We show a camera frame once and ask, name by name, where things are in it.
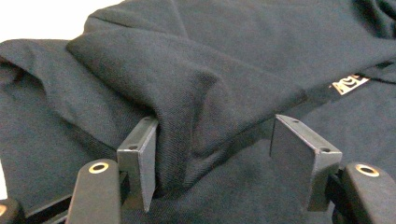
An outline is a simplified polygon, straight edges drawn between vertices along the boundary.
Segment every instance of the screw hole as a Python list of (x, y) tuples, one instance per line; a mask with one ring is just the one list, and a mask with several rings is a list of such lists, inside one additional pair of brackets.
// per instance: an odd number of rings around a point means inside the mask
[(327, 147), (321, 147), (320, 151), (322, 151), (322, 152), (331, 152), (331, 150), (329, 148), (327, 148)]
[(371, 177), (379, 176), (379, 172), (375, 168), (370, 167), (368, 165), (357, 164), (356, 169), (364, 175), (368, 175)]
[(131, 149), (131, 150), (134, 150), (134, 149), (137, 149), (137, 145), (131, 145), (128, 148)]
[(97, 162), (96, 164), (94, 164), (94, 165), (92, 165), (91, 167), (90, 167), (90, 173), (91, 174), (100, 174), (100, 173), (102, 173), (103, 171), (105, 171), (105, 170), (107, 170), (107, 168), (108, 168), (108, 164), (107, 163), (105, 163), (105, 162)]
[(374, 173), (374, 170), (369, 169), (369, 168), (366, 168), (366, 167), (362, 167), (361, 170), (364, 171), (364, 172), (366, 172), (366, 173), (370, 173), (370, 174), (373, 174), (373, 173)]
[(103, 168), (105, 168), (105, 166), (101, 164), (101, 165), (94, 166), (92, 169), (94, 171), (98, 171), (98, 170), (102, 170)]

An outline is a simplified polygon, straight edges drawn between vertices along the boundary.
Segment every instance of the white surface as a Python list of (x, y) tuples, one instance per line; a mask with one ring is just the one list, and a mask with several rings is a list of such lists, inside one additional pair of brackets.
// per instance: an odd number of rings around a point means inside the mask
[(0, 161), (0, 200), (5, 200), (7, 198), (6, 178), (4, 177), (3, 166)]
[(73, 39), (95, 10), (122, 0), (0, 0), (0, 42), (8, 39)]

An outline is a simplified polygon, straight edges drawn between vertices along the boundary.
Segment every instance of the circular hole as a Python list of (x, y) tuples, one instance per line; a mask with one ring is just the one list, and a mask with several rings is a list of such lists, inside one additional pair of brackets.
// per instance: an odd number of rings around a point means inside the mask
[(107, 168), (108, 168), (108, 163), (105, 163), (105, 162), (97, 162), (96, 164), (94, 164), (94, 165), (92, 165), (91, 167), (90, 167), (90, 173), (91, 174), (100, 174), (100, 173), (102, 173), (103, 171), (105, 171), (105, 170), (107, 170)]
[(373, 174), (373, 173), (374, 173), (374, 170), (369, 169), (369, 168), (367, 168), (367, 167), (362, 167), (361, 170), (362, 170), (363, 172), (370, 173), (370, 174)]
[(331, 152), (331, 150), (329, 148), (327, 148), (327, 147), (321, 147), (320, 151), (322, 151), (322, 152)]
[(93, 167), (93, 170), (94, 170), (94, 171), (98, 171), (98, 170), (102, 170), (103, 168), (105, 168), (104, 165), (97, 165), (97, 166), (94, 166), (94, 167)]
[(137, 149), (137, 145), (131, 145), (128, 148), (131, 149), (131, 150), (134, 150), (134, 149)]
[(379, 172), (378, 172), (375, 168), (370, 167), (370, 166), (368, 166), (368, 165), (357, 164), (357, 165), (356, 165), (356, 169), (357, 169), (359, 172), (361, 172), (362, 174), (364, 174), (364, 175), (368, 175), (368, 176), (371, 176), (371, 177), (377, 177), (377, 176), (379, 176)]

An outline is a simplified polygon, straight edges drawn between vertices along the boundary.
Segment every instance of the printed logo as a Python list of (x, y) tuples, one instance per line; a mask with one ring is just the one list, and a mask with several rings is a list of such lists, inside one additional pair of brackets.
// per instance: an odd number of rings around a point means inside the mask
[(367, 82), (368, 80), (370, 80), (370, 78), (360, 77), (360, 76), (357, 76), (357, 75), (352, 75), (352, 76), (349, 76), (349, 77), (345, 77), (345, 78), (339, 80), (338, 82), (334, 82), (332, 85), (335, 87), (335, 89), (341, 95), (344, 95), (344, 94), (349, 93), (350, 91), (355, 90), (360, 85), (362, 85), (365, 82)]

